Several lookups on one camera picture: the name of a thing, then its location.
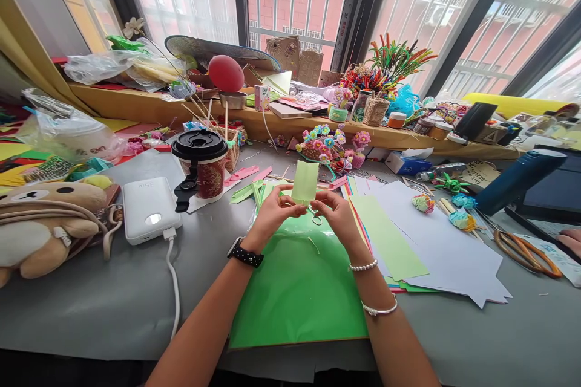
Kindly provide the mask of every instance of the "gray table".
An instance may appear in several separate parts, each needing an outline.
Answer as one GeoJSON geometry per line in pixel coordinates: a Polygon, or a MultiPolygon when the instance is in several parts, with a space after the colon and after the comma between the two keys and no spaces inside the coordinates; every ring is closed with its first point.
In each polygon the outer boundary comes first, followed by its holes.
{"type": "MultiPolygon", "coordinates": [[[[282,174],[296,163],[297,155],[282,152],[277,157],[255,143],[244,147],[240,158],[247,157],[239,167],[272,165],[273,174],[282,174]]],[[[395,180],[381,163],[366,163],[364,169],[395,180]]],[[[173,186],[182,179],[173,157],[156,151],[108,173],[119,184],[163,175],[173,186]]],[[[287,176],[292,174],[294,166],[287,176]]],[[[227,193],[184,215],[177,231],[174,265],[182,320],[220,273],[233,240],[250,225],[254,202],[231,206],[229,197],[227,193]]],[[[495,219],[508,230],[526,232],[504,213],[495,219]]],[[[0,348],[103,360],[157,360],[169,342],[174,317],[166,250],[159,240],[132,247],[121,231],[110,262],[103,261],[97,248],[40,279],[15,275],[0,290],[0,348]]],[[[505,305],[487,303],[483,310],[469,298],[448,293],[398,295],[441,381],[453,386],[577,385],[579,291],[565,279],[532,275],[508,258],[498,277],[514,298],[505,305]]],[[[218,367],[309,382],[315,371],[374,370],[375,363],[368,340],[348,340],[228,352],[218,367]]]]}

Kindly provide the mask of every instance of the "curtain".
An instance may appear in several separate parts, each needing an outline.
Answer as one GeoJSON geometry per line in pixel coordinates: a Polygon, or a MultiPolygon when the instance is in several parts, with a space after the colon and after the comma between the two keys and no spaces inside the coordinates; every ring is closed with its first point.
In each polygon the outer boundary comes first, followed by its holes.
{"type": "Polygon", "coordinates": [[[0,0],[0,51],[48,96],[98,115],[79,100],[50,60],[15,0],[0,0]]]}

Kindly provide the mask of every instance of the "scissors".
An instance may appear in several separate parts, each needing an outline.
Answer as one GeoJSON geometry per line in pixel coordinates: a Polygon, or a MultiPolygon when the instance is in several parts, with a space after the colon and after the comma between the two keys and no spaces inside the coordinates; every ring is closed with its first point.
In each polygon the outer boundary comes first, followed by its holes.
{"type": "Polygon", "coordinates": [[[563,273],[543,251],[526,240],[505,231],[501,226],[492,222],[489,217],[483,213],[480,215],[494,229],[494,243],[496,243],[496,245],[498,245],[498,247],[512,260],[516,261],[530,272],[542,273],[551,278],[561,278],[563,276],[563,273]],[[533,256],[533,253],[542,258],[550,269],[545,268],[540,261],[533,256]]]}
{"type": "MultiPolygon", "coordinates": [[[[311,206],[308,206],[308,207],[307,207],[307,210],[308,210],[308,211],[310,211],[310,212],[311,212],[313,215],[316,215],[316,214],[317,214],[317,212],[316,212],[316,211],[314,211],[314,210],[311,208],[311,206]]],[[[314,223],[315,225],[323,225],[323,219],[321,219],[321,217],[320,217],[320,216],[313,216],[313,223],[314,223]]]]}

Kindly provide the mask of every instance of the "laptop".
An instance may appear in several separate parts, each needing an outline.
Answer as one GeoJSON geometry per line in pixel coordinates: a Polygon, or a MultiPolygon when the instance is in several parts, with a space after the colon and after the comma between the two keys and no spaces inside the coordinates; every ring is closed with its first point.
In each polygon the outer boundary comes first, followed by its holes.
{"type": "Polygon", "coordinates": [[[556,236],[561,230],[581,229],[581,151],[547,145],[535,148],[559,151],[567,160],[504,210],[536,237],[557,244],[577,259],[556,236]]]}

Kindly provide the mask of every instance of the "silver bracelet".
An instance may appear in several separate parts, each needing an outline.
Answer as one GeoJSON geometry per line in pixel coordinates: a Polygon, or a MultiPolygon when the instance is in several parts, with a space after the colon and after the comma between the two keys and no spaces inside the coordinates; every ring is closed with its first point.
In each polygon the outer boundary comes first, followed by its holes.
{"type": "Polygon", "coordinates": [[[398,299],[395,297],[395,295],[393,295],[393,298],[395,299],[395,305],[389,310],[376,310],[374,308],[366,306],[363,303],[363,301],[361,301],[361,305],[363,306],[363,309],[367,312],[369,316],[377,316],[378,314],[390,314],[393,313],[395,309],[398,307],[398,299]]]}
{"type": "Polygon", "coordinates": [[[373,259],[373,263],[370,263],[368,265],[365,266],[351,266],[351,263],[349,264],[349,267],[347,268],[348,271],[352,270],[355,272],[360,272],[362,270],[368,270],[368,269],[373,269],[374,267],[377,266],[377,259],[373,259]]]}

